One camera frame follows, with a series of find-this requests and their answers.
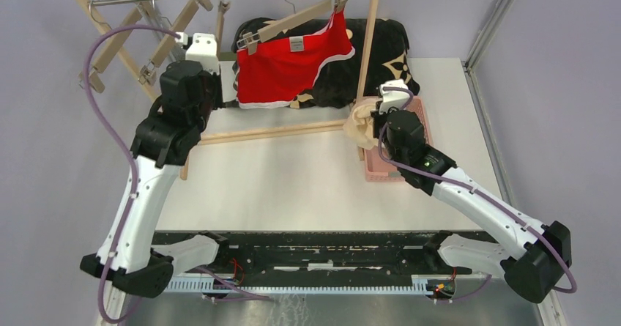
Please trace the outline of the beige underwear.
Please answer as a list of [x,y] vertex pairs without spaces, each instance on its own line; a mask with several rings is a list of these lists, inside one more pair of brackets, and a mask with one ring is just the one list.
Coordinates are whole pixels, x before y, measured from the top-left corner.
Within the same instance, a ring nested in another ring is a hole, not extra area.
[[372,149],[379,144],[379,140],[373,137],[371,112],[377,111],[380,101],[380,97],[364,97],[357,101],[343,124],[345,134],[360,148]]

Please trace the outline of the wooden hanger with red underwear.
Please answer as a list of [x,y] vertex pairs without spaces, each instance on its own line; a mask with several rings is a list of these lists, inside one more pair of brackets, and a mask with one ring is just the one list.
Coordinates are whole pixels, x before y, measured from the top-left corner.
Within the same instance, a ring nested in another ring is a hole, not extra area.
[[274,21],[259,29],[256,33],[246,33],[237,40],[238,50],[247,50],[250,55],[256,52],[258,44],[275,38],[285,30],[294,29],[308,21],[318,18],[328,12],[340,12],[348,0],[321,0],[313,6]]

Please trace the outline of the red underwear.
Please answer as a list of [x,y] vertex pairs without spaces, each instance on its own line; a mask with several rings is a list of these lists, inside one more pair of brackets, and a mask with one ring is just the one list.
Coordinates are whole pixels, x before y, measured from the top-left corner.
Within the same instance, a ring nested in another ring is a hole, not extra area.
[[254,53],[237,51],[237,102],[243,109],[286,107],[312,89],[321,69],[354,56],[344,12],[334,12],[319,31],[260,42]]

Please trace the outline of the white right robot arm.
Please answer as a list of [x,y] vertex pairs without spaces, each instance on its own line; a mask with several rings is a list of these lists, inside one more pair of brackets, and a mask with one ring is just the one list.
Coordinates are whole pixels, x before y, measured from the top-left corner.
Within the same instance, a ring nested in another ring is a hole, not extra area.
[[570,230],[544,224],[480,187],[456,162],[425,139],[419,117],[407,110],[374,111],[379,157],[394,165],[413,188],[421,190],[476,223],[492,241],[441,231],[423,253],[425,267],[441,273],[465,267],[487,278],[502,278],[520,297],[541,303],[551,291],[573,294]]

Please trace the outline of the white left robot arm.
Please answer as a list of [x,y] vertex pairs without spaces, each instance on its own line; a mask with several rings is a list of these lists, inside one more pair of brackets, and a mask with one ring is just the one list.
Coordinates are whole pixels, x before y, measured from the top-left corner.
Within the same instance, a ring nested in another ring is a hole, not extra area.
[[153,245],[157,222],[190,150],[201,140],[209,115],[222,105],[220,67],[180,61],[160,76],[162,94],[136,128],[131,174],[108,238],[81,259],[80,269],[138,297],[155,298],[170,280],[195,267],[224,271],[230,252],[226,238],[195,234],[171,245]]

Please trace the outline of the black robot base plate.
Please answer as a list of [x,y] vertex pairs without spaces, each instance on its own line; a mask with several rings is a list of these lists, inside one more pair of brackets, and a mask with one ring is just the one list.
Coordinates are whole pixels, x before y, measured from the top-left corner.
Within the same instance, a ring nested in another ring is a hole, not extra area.
[[412,289],[423,278],[423,291],[444,284],[455,291],[471,282],[491,283],[485,273],[451,267],[431,250],[445,231],[268,232],[218,231],[213,262],[187,274],[211,274],[249,292],[394,292]]

